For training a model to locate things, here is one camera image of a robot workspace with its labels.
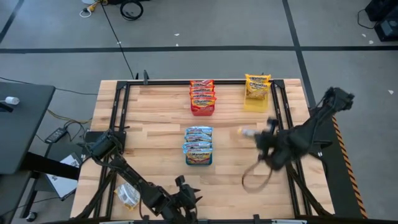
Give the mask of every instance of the wooden table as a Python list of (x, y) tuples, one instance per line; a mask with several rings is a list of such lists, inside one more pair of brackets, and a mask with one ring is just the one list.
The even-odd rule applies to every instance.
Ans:
[[(299, 79), (284, 81), (294, 125), (302, 124), (309, 117), (302, 84)], [(116, 82), (101, 82), (92, 131), (109, 128)], [(253, 214), (260, 214), (261, 218), (293, 218), (285, 169), (273, 173), (269, 185), (258, 194), (249, 194), (241, 186), (241, 175), (256, 161), (258, 152), (253, 140), (239, 137), (236, 131), (241, 126), (264, 129), (266, 119), (275, 117), (272, 97), (269, 97), (269, 109), (265, 113), (252, 113), (243, 110), (244, 85), (217, 85), (215, 91), (217, 102), (214, 114), (194, 117), (190, 112), (188, 86), (132, 86), (126, 116), (126, 126), (130, 128), (126, 129), (124, 158), (146, 180), (163, 186), (171, 194), (177, 191), (174, 179), (184, 175), (186, 183), (201, 189), (197, 193), (197, 197), (203, 196), (197, 203), (199, 218), (250, 219)], [(283, 108), (280, 92), (277, 94)], [(122, 96), (119, 101), (120, 104), (123, 102)], [(287, 127), (284, 113), (282, 117)], [(181, 149), (184, 130), (194, 125), (214, 127), (211, 166), (190, 167), (185, 164)], [(333, 213), (322, 163), (307, 156), (302, 159), (302, 165), (308, 188), (324, 208)], [(94, 195), (100, 171), (101, 167), (93, 161), (87, 161), (81, 168), (71, 217), (78, 215)], [(266, 166), (259, 166), (248, 177), (247, 183), (260, 184), (268, 173)], [(116, 186), (124, 182), (118, 177)], [(297, 186), (296, 191), (301, 214), (304, 214), (302, 194)], [(106, 192), (101, 215), (105, 214), (107, 198)], [(150, 215), (151, 220), (162, 219), (161, 216), (153, 216), (145, 206), (142, 206), (142, 212)], [(130, 212), (115, 197), (111, 219), (140, 218), (138, 209)]]

